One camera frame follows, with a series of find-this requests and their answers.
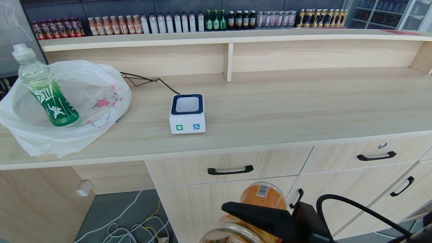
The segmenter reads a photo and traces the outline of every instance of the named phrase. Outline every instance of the plastic bag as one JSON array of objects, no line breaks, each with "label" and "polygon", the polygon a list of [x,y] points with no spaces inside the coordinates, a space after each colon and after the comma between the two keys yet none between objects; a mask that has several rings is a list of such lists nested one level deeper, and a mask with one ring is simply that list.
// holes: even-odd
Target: plastic bag
[{"label": "plastic bag", "polygon": [[111,66],[84,60],[49,65],[69,103],[79,112],[76,127],[55,127],[18,79],[0,102],[0,122],[31,156],[77,152],[108,130],[129,107],[130,88]]}]

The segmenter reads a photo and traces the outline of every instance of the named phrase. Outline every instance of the green label bottle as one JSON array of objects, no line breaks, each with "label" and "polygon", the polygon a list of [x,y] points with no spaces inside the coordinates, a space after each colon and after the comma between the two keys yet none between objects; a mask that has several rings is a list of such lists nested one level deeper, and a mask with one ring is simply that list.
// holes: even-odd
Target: green label bottle
[{"label": "green label bottle", "polygon": [[219,20],[220,30],[226,30],[226,21],[225,21],[225,10],[220,11],[220,20]]},{"label": "green label bottle", "polygon": [[213,22],[212,22],[212,17],[210,15],[210,10],[207,10],[206,28],[207,28],[207,30],[212,30],[213,29]]},{"label": "green label bottle", "polygon": [[215,9],[214,19],[213,19],[213,29],[219,30],[219,19],[217,18],[217,10]]}]

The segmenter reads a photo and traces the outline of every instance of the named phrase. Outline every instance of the bottle cap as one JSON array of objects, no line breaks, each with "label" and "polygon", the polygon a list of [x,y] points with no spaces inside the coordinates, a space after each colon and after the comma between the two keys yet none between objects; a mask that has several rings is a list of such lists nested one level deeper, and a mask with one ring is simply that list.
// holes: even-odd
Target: bottle cap
[{"label": "bottle cap", "polygon": [[35,52],[24,43],[13,45],[12,55],[17,61],[27,61],[36,58]]}]

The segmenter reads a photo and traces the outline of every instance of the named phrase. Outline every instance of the counter top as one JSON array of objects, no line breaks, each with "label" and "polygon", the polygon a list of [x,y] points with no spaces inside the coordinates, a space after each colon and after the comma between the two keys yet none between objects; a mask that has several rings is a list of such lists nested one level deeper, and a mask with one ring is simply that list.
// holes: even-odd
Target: counter top
[{"label": "counter top", "polygon": [[397,35],[377,29],[277,29],[254,31],[193,32],[149,35],[111,35],[40,41],[44,51],[77,49],[223,44],[243,42],[278,42],[303,40],[412,40],[432,41],[432,34]]},{"label": "counter top", "polygon": [[0,126],[0,169],[114,163],[195,154],[337,144],[432,134],[432,76],[408,67],[332,68],[162,77],[202,93],[204,134],[172,135],[173,92],[132,89],[121,120],[80,152],[30,157]]}]

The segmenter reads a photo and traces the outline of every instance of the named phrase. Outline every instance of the black handle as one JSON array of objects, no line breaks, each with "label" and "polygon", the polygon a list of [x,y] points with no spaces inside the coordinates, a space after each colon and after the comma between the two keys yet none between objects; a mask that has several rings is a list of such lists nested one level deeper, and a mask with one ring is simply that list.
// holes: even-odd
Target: black handle
[{"label": "black handle", "polygon": [[414,177],[410,176],[408,177],[408,185],[399,193],[392,192],[390,193],[390,196],[395,197],[399,196],[402,192],[404,192],[412,183],[414,182]]},{"label": "black handle", "polygon": [[[303,197],[303,194],[304,194],[304,191],[303,191],[303,189],[299,189],[299,198],[297,199],[297,201],[300,201],[300,199]],[[294,209],[294,205],[291,203],[290,205],[289,205],[289,208],[290,209]]]},{"label": "black handle", "polygon": [[388,152],[388,156],[384,156],[384,157],[378,157],[378,158],[368,158],[366,156],[364,156],[363,154],[359,154],[357,155],[357,158],[361,161],[371,161],[371,160],[385,160],[385,159],[390,159],[396,156],[396,153],[394,151],[390,151]]},{"label": "black handle", "polygon": [[231,171],[231,172],[217,172],[215,168],[208,168],[207,173],[209,175],[217,176],[217,175],[232,175],[232,174],[249,173],[252,170],[254,170],[254,167],[252,165],[246,165],[244,170]]}]

